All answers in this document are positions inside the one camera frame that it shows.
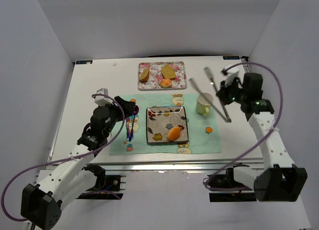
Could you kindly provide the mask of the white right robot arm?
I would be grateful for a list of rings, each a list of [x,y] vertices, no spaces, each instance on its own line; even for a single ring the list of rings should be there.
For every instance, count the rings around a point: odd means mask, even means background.
[[[294,202],[308,177],[305,168],[298,168],[281,139],[275,123],[271,102],[262,97],[263,78],[258,73],[245,73],[240,80],[230,74],[220,84],[219,100],[229,105],[240,104],[253,129],[264,161],[264,171],[258,173],[245,165],[226,170],[226,179],[252,189],[260,202]]]

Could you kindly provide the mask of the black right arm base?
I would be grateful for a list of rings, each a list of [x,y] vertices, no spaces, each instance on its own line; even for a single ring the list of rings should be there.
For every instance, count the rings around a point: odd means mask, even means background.
[[[211,175],[207,175],[202,183],[211,192],[242,192],[242,191],[253,191],[251,188],[228,179],[225,174],[217,175],[213,180],[210,180]]]

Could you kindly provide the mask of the metal serving tongs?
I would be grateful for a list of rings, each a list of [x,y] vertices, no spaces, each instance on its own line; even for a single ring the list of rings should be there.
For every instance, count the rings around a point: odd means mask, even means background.
[[[210,85],[213,87],[215,93],[217,93],[216,82],[214,79],[214,75],[210,67],[205,67],[204,72],[206,77],[210,81]],[[209,93],[204,93],[200,90],[199,85],[196,83],[194,78],[189,79],[189,83],[191,87],[198,93],[197,102],[196,102],[196,112],[203,116],[208,116],[210,114],[210,109],[213,108],[215,113],[217,113],[226,123],[231,123],[231,118],[225,108],[224,105],[221,104],[222,111],[220,111],[213,103],[214,97]]]

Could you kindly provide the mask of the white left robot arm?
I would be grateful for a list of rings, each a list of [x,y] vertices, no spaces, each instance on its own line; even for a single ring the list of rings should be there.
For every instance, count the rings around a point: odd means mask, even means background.
[[[102,188],[105,170],[92,163],[104,149],[117,122],[124,122],[134,113],[135,102],[119,96],[96,99],[89,123],[84,127],[68,160],[59,164],[36,185],[28,184],[22,191],[21,215],[42,230],[52,229],[63,209],[83,192]]]

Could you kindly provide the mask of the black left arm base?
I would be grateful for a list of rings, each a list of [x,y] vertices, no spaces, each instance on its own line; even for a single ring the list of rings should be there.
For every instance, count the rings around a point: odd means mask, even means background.
[[[125,189],[126,176],[116,174],[106,175],[106,170],[96,164],[89,164],[83,170],[93,173],[96,177],[95,185],[89,188],[88,191],[106,190],[118,192]]]

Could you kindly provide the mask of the orange oval bread roll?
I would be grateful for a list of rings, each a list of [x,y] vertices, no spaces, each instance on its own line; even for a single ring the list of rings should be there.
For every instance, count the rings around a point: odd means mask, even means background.
[[[180,137],[181,129],[179,126],[175,126],[170,129],[170,131],[167,134],[167,139],[169,141],[175,141]]]

